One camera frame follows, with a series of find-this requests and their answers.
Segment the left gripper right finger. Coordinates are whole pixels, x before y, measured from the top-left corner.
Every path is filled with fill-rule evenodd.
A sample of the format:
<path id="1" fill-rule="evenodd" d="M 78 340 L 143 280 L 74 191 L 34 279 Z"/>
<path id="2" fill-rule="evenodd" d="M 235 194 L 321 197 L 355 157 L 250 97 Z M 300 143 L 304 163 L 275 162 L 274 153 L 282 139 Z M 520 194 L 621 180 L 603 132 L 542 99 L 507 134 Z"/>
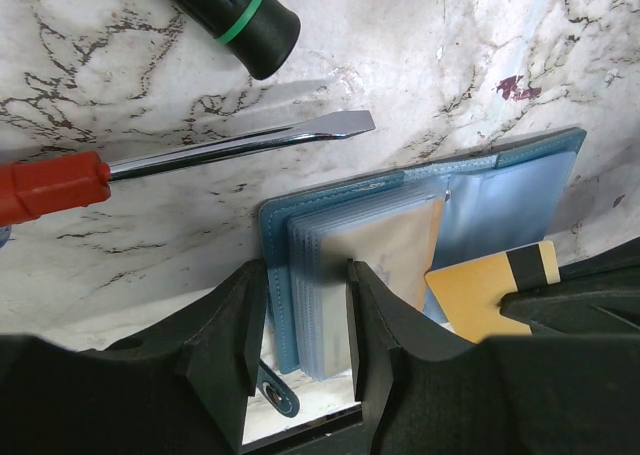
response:
<path id="1" fill-rule="evenodd" d="M 355 397 L 372 454 L 635 454 L 639 339 L 469 342 L 347 265 Z"/>

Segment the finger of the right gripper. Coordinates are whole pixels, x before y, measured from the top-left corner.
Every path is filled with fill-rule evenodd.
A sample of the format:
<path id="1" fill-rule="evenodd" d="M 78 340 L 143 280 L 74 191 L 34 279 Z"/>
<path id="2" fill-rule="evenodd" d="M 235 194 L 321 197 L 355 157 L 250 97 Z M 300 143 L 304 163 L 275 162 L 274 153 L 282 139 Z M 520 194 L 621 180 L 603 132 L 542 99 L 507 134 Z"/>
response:
<path id="1" fill-rule="evenodd" d="M 561 281 L 505 295 L 500 314 L 534 334 L 637 335 L 639 244 L 562 266 Z"/>

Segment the teal leather card holder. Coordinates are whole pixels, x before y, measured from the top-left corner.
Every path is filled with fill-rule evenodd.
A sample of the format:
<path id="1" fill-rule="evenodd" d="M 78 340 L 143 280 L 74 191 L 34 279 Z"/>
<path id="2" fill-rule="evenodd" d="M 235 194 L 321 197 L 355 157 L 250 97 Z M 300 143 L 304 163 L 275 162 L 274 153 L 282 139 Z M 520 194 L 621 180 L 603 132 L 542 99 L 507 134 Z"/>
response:
<path id="1" fill-rule="evenodd" d="M 351 259 L 444 322 L 426 273 L 543 240 L 585 138 L 570 127 L 264 202 L 258 221 L 278 370 L 325 380 L 349 369 Z"/>

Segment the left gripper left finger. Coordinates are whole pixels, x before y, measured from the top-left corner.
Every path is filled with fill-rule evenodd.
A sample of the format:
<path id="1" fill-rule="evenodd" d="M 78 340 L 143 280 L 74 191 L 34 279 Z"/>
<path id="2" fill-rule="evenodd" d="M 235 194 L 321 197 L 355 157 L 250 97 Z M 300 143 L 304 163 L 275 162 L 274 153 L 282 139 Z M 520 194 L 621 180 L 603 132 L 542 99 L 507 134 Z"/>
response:
<path id="1" fill-rule="evenodd" d="M 255 393 L 263 262 L 104 350 L 1 338 L 5 454 L 236 454 Z"/>

